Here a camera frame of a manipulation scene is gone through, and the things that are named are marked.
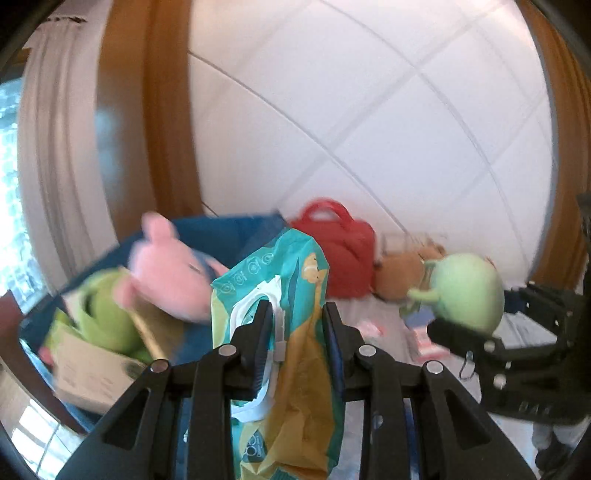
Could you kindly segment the light green plush ball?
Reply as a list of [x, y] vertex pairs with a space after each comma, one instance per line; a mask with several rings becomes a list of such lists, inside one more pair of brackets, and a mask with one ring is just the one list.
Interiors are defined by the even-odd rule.
[[473, 253], [426, 260], [428, 287], [411, 288], [407, 298], [427, 305], [435, 317], [492, 335], [505, 310], [504, 285], [496, 267]]

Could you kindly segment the teal yellow wet wipes pack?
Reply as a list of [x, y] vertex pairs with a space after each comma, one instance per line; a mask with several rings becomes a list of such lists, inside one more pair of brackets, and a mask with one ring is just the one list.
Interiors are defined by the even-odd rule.
[[238, 479], [325, 479], [339, 463], [345, 405], [332, 388], [322, 332], [329, 263], [311, 236], [287, 229], [211, 284], [212, 344], [273, 309], [263, 385], [230, 403]]

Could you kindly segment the pink pig plush blue shirt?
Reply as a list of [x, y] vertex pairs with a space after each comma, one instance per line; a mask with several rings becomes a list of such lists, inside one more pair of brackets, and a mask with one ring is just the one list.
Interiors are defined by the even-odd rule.
[[143, 238], [130, 251], [127, 272], [113, 288], [125, 310], [147, 302], [191, 323], [211, 320], [211, 283], [228, 272], [215, 258], [180, 241], [176, 227], [156, 212], [142, 216]]

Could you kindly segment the pink tissue pack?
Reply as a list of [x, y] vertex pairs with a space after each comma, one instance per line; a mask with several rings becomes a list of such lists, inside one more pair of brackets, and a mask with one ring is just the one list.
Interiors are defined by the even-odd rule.
[[450, 351], [434, 343], [427, 332], [427, 326], [408, 327], [408, 342], [412, 360], [423, 364], [430, 360], [441, 360], [450, 355]]

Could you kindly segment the large brown plush dog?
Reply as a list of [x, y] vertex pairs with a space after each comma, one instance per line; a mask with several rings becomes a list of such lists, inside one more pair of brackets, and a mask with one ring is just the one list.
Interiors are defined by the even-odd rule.
[[440, 244], [385, 255], [374, 267], [373, 293], [388, 302], [404, 300], [411, 288], [418, 288], [423, 282], [425, 262], [445, 255]]

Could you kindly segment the pastel tissue packet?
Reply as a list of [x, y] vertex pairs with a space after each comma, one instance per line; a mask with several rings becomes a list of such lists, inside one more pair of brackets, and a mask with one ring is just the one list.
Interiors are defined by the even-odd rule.
[[376, 343], [384, 336], [383, 329], [375, 322], [370, 320], [362, 320], [356, 325], [366, 343]]

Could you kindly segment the brown cardboard box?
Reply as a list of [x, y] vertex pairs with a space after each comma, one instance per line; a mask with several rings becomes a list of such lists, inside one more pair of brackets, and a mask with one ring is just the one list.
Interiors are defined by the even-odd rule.
[[52, 366], [58, 399], [104, 414], [154, 359], [174, 356], [182, 340], [181, 322], [149, 304], [127, 312], [152, 360], [144, 364], [63, 333]]

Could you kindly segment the green frog plush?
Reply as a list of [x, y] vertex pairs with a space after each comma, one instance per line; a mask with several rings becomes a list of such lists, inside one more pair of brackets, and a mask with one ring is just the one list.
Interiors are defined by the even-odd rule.
[[38, 351], [45, 364], [56, 364], [63, 333], [144, 364], [152, 360], [131, 316], [113, 300], [113, 288], [123, 276], [122, 269], [99, 270], [61, 297], [64, 307], [55, 309]]

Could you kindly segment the red toy suitcase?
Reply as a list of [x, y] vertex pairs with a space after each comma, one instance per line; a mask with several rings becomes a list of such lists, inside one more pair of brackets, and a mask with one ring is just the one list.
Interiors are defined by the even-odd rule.
[[342, 203], [329, 198], [311, 201], [290, 226], [315, 239], [329, 263], [327, 296], [351, 299], [372, 291], [376, 232], [355, 219]]

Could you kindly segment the blue plastic crate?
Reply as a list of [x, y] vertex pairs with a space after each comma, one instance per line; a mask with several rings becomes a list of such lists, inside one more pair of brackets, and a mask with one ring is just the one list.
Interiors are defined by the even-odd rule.
[[211, 349], [211, 283], [276, 237], [287, 223], [280, 214], [249, 217], [193, 217], [169, 221], [156, 212], [142, 228], [69, 280], [56, 295], [22, 321], [25, 341], [11, 370], [36, 399], [54, 394], [27, 355], [42, 349], [63, 295], [77, 293], [75, 334], [107, 351], [144, 364], [149, 349], [129, 310], [151, 304], [186, 323], [185, 338], [172, 358], [187, 363]]

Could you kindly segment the window with grid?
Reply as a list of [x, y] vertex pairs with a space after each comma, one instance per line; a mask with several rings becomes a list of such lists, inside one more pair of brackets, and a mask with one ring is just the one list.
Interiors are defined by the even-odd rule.
[[22, 79], [1, 84], [1, 294], [11, 291], [28, 312], [46, 288], [27, 230], [17, 159], [18, 111]]

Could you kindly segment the white curtain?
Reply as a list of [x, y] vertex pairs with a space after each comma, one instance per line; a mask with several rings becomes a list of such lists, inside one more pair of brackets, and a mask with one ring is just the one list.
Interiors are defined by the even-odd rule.
[[106, 15], [54, 15], [33, 34], [18, 112], [18, 178], [45, 284], [63, 287], [116, 243], [95, 130]]

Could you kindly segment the wooden door frame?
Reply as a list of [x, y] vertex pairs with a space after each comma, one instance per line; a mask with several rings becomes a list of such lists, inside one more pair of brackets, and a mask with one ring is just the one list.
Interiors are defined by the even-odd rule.
[[202, 213], [190, 118], [188, 1], [115, 1], [98, 61], [99, 167], [117, 239], [144, 212]]

